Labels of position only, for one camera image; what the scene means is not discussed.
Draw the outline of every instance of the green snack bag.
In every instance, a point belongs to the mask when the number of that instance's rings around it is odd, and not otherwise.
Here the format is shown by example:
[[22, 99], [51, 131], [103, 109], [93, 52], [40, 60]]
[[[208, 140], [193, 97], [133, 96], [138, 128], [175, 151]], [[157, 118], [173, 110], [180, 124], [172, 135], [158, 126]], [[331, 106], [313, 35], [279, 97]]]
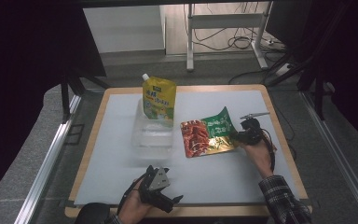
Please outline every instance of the green snack bag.
[[186, 157], [198, 157], [235, 148], [230, 134], [236, 132], [227, 108], [216, 116], [182, 122], [181, 131]]
[[173, 119], [176, 84], [164, 78], [142, 75], [144, 112], [149, 119]]

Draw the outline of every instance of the table surface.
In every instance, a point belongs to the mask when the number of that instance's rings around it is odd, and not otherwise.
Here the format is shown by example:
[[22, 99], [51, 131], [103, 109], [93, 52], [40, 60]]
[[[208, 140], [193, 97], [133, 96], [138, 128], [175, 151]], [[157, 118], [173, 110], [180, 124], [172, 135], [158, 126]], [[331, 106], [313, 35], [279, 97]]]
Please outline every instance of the table surface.
[[[286, 159], [288, 168], [296, 186], [296, 192], [300, 200], [307, 200], [308, 196], [298, 174], [296, 165], [293, 161], [289, 147], [287, 146], [285, 137], [282, 133], [282, 128], [275, 114], [272, 103], [269, 99], [266, 88], [262, 85], [239, 85], [239, 86], [180, 86], [177, 88], [178, 92], [192, 92], [192, 91], [260, 91], [266, 107], [270, 112], [270, 119], [274, 131], [277, 135], [279, 146], [281, 147], [282, 154]], [[96, 120], [94, 122], [89, 141], [84, 153], [82, 162], [80, 164], [76, 181], [73, 185], [69, 200], [74, 201], [76, 195], [79, 192], [80, 185], [88, 169], [92, 151], [97, 141], [98, 131], [101, 128], [103, 122], [103, 116], [106, 110], [106, 106], [111, 94], [133, 94], [142, 93], [142, 88], [116, 88], [106, 90], [101, 106], [99, 108]], [[66, 207], [65, 214], [68, 217], [76, 217], [79, 212], [79, 208]], [[268, 209], [264, 205], [225, 205], [225, 206], [185, 206], [174, 207], [173, 211], [169, 214], [163, 213], [158, 209], [153, 209], [148, 216], [149, 217], [208, 217], [208, 216], [221, 216], [221, 217], [235, 217], [235, 216], [268, 216]]]

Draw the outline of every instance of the wrist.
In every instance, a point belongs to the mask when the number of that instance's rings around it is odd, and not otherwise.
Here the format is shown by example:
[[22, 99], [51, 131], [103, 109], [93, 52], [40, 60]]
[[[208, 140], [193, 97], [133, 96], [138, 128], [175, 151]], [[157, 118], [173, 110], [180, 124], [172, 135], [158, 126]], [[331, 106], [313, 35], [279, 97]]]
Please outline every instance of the wrist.
[[125, 216], [125, 215], [118, 215], [118, 218], [120, 219], [122, 224], [135, 224], [136, 222], [133, 222], [133, 220], [131, 220], [131, 217], [129, 216]]
[[274, 173], [271, 171], [271, 169], [269, 169], [269, 167], [265, 167], [263, 169], [258, 169], [258, 172], [261, 175], [261, 178], [266, 179], [270, 176], [273, 176]]

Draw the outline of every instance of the white wall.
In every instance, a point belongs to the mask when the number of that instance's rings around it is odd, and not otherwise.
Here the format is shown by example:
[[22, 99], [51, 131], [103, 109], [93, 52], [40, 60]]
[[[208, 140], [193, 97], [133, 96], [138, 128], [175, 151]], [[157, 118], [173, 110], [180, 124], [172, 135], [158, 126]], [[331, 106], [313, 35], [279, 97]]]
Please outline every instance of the white wall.
[[85, 8], [100, 53], [164, 49], [160, 6]]

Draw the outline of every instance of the hand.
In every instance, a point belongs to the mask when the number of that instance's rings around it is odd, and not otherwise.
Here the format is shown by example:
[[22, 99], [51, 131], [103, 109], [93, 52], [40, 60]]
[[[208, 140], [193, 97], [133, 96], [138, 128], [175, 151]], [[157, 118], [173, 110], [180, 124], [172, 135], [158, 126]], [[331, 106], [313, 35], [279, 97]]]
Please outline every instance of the hand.
[[148, 203], [141, 202], [141, 196], [137, 190], [142, 180], [139, 181], [134, 190], [132, 190], [121, 207], [118, 217], [121, 219], [123, 224], [135, 224], [140, 222], [148, 213], [150, 208], [153, 206]]
[[270, 169], [271, 157], [269, 150], [264, 141], [260, 141], [254, 146], [240, 144], [245, 149], [246, 154], [257, 167], [258, 173], [261, 174], [263, 179], [274, 175]]

